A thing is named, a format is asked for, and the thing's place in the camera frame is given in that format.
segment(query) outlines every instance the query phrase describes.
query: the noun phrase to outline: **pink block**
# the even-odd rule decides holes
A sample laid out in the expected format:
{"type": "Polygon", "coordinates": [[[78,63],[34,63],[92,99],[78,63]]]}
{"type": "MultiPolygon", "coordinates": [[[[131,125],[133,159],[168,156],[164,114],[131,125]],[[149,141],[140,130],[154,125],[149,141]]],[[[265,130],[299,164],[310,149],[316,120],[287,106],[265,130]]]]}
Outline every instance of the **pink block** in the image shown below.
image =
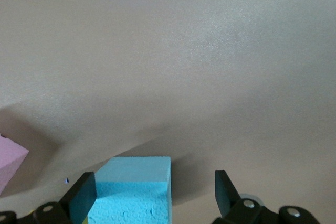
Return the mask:
{"type": "Polygon", "coordinates": [[[0,194],[19,169],[28,150],[0,135],[0,194]]]}

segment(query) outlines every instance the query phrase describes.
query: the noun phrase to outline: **cube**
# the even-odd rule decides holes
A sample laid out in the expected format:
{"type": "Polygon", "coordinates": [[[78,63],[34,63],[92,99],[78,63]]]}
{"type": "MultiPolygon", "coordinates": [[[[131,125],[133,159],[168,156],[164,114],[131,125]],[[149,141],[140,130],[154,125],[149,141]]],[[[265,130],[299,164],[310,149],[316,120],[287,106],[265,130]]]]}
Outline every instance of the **cube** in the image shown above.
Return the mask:
{"type": "Polygon", "coordinates": [[[0,194],[27,154],[28,150],[0,135],[0,194]]]}
{"type": "Polygon", "coordinates": [[[170,157],[114,157],[96,172],[89,224],[171,224],[170,157]]]}

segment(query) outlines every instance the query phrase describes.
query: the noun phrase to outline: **textured blue surface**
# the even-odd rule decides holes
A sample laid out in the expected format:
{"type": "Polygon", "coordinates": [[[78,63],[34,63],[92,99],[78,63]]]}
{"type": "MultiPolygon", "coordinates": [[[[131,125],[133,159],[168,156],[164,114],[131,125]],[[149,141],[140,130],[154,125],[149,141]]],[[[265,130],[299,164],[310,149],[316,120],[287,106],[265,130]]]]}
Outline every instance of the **textured blue surface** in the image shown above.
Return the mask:
{"type": "Polygon", "coordinates": [[[169,157],[112,158],[96,173],[96,185],[89,224],[171,223],[169,157]]]}

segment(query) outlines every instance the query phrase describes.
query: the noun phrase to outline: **block top face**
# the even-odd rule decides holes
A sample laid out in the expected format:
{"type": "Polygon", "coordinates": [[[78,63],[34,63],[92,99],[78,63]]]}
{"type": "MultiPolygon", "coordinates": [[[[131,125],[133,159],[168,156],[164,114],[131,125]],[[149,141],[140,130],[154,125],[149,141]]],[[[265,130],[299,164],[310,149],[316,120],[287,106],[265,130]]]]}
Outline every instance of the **block top face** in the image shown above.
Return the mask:
{"type": "Polygon", "coordinates": [[[14,160],[26,156],[28,150],[0,135],[0,167],[10,164],[14,160]]]}
{"type": "Polygon", "coordinates": [[[170,157],[113,157],[96,172],[97,182],[168,182],[170,157]]]}

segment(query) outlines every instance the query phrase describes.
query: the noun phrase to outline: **pink foam block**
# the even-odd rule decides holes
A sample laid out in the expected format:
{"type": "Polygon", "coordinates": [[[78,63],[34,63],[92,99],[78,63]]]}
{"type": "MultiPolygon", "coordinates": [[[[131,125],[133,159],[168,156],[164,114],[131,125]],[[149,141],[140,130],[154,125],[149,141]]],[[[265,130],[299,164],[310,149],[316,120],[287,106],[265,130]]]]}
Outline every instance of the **pink foam block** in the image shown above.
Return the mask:
{"type": "Polygon", "coordinates": [[[28,150],[0,135],[0,194],[19,169],[28,150]]]}

